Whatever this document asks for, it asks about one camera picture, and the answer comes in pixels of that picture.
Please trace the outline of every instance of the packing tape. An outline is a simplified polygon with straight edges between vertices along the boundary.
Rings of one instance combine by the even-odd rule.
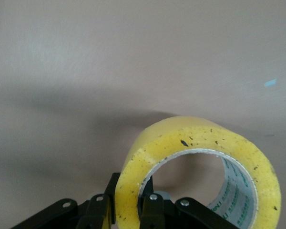
[[[241,229],[274,229],[281,193],[274,169],[250,141],[205,119],[177,116],[146,128],[131,147],[115,191],[119,229],[138,229],[138,199],[151,175],[185,154],[220,156],[225,182],[208,206]]]

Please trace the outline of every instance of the blue speck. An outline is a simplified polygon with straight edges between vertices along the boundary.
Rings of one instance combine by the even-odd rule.
[[[271,86],[274,86],[274,85],[276,85],[276,79],[267,81],[267,82],[264,84],[264,87],[271,87]]]

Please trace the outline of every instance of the tape roll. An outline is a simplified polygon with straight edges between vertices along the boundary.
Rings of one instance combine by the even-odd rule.
[[[131,147],[115,191],[119,229],[138,229],[138,198],[151,175],[185,154],[222,158],[225,182],[208,206],[241,229],[274,229],[281,193],[274,169],[250,141],[205,119],[177,116],[146,128]]]

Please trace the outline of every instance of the metal screw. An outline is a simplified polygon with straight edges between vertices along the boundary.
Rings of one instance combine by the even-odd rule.
[[[71,202],[66,202],[62,205],[63,208],[67,208],[67,207],[70,207],[71,205]]]
[[[151,195],[149,196],[149,199],[151,199],[151,200],[156,200],[156,199],[158,199],[158,197],[157,197],[156,194],[151,194]]]
[[[185,206],[185,207],[190,205],[190,202],[187,201],[186,199],[181,200],[180,203],[181,203],[182,206]]]
[[[97,197],[96,201],[102,201],[104,199],[104,197]]]

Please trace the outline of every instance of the dark spot on tape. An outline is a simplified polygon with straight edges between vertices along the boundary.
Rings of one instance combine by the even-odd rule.
[[[184,140],[180,140],[180,141],[184,146],[189,147],[188,144]]]

